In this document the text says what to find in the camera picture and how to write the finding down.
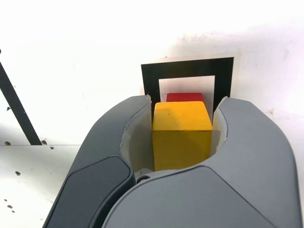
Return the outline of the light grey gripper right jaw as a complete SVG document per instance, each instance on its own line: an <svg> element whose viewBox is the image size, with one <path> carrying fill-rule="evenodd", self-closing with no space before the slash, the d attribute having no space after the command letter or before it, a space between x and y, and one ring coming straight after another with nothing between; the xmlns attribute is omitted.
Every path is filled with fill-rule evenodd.
<svg viewBox="0 0 304 228"><path fill-rule="evenodd" d="M224 98L214 155L137 184L105 228L296 228L299 187L282 130L251 102Z"/></svg>

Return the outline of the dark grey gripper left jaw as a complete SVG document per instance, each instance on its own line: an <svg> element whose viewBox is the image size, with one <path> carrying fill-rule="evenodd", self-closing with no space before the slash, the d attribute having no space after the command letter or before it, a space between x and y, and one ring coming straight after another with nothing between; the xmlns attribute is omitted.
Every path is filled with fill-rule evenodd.
<svg viewBox="0 0 304 228"><path fill-rule="evenodd" d="M46 228L100 228L113 205L154 171L151 98L130 97L106 112L83 141L44 223Z"/></svg>

